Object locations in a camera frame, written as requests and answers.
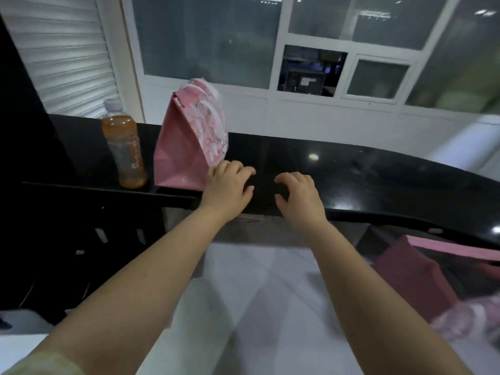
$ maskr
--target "hand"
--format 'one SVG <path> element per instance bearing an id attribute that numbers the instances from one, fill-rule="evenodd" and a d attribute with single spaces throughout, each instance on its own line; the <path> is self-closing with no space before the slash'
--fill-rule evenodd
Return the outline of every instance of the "hand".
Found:
<path id="1" fill-rule="evenodd" d="M 237 217 L 253 196 L 253 185 L 243 192 L 248 178 L 255 175 L 253 167 L 244 167 L 241 162 L 223 160 L 211 167 L 199 208 L 209 211 L 222 224 Z"/>
<path id="2" fill-rule="evenodd" d="M 312 177 L 300 172 L 284 172 L 276 176 L 274 182 L 286 185 L 290 191 L 288 201 L 281 195 L 275 195 L 275 198 L 279 211 L 293 227 L 302 233 L 310 233 L 328 222 Z"/>

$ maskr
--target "left hand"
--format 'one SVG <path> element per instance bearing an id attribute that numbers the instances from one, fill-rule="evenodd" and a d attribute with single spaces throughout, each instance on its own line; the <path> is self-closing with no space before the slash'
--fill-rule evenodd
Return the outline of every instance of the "left hand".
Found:
<path id="1" fill-rule="evenodd" d="M 223 224 L 231 221 L 252 199 L 253 185 L 243 191 L 252 175 L 255 175 L 255 169 L 244 167 L 237 160 L 223 160 L 216 167 L 211 167 L 199 209 L 208 211 Z"/>

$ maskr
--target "printed design on bag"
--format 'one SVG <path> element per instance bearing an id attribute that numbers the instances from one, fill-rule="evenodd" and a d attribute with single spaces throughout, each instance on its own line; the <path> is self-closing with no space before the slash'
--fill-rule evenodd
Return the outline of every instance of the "printed design on bag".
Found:
<path id="1" fill-rule="evenodd" d="M 196 86 L 182 88 L 181 100 L 183 113 L 195 133 L 209 166 L 217 165 L 228 150 L 228 128 L 222 106 L 221 96 L 213 93 L 202 81 L 191 80 Z"/>

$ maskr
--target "sleeve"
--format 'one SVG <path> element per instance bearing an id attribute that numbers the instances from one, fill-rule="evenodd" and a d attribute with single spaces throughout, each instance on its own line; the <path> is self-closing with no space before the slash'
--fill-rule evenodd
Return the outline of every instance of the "sleeve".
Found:
<path id="1" fill-rule="evenodd" d="M 58 353 L 36 353 L 21 359 L 2 375 L 85 375 L 80 368 Z"/>

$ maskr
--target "finger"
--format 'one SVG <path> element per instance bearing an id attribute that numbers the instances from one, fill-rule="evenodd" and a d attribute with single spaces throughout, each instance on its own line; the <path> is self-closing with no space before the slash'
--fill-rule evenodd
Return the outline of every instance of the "finger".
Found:
<path id="1" fill-rule="evenodd" d="M 274 182 L 284 184 L 290 190 L 291 187 L 298 183 L 298 180 L 291 173 L 283 172 L 274 178 Z"/>
<path id="2" fill-rule="evenodd" d="M 244 167 L 243 163 L 238 160 L 233 160 L 228 164 L 224 173 L 238 173 Z"/>
<path id="3" fill-rule="evenodd" d="M 287 204 L 286 200 L 283 198 L 283 196 L 279 194 L 276 194 L 274 198 L 276 200 L 276 206 L 278 207 L 281 214 L 284 215 L 284 210 L 286 209 L 286 204 Z"/>
<path id="4" fill-rule="evenodd" d="M 310 175 L 304 175 L 304 177 L 305 177 L 305 180 L 307 180 L 307 182 L 310 185 L 314 185 L 314 180 L 313 180 L 313 178 Z"/>
<path id="5" fill-rule="evenodd" d="M 305 176 L 302 175 L 300 172 L 292 172 L 291 175 L 295 177 L 299 182 L 307 183 L 307 180 L 305 180 Z"/>
<path id="6" fill-rule="evenodd" d="M 252 200 L 254 188 L 255 187 L 253 185 L 249 185 L 247 189 L 245 189 L 245 192 L 243 192 L 243 205 L 244 205 L 243 208 L 245 208 L 250 202 L 250 200 Z"/>
<path id="7" fill-rule="evenodd" d="M 223 160 L 221 163 L 219 163 L 216 169 L 216 175 L 222 175 L 228 165 L 229 161 L 227 160 Z"/>
<path id="8" fill-rule="evenodd" d="M 239 180 L 241 180 L 243 183 L 245 183 L 248 178 L 252 175 L 255 175 L 256 171 L 253 167 L 245 167 L 238 174 L 236 175 Z"/>
<path id="9" fill-rule="evenodd" d="M 210 168 L 209 168 L 209 172 L 207 173 L 207 177 L 212 177 L 212 176 L 214 176 L 214 175 L 215 175 L 215 173 L 216 173 L 216 168 L 217 168 L 216 166 L 214 166 L 214 167 L 210 167 Z"/>

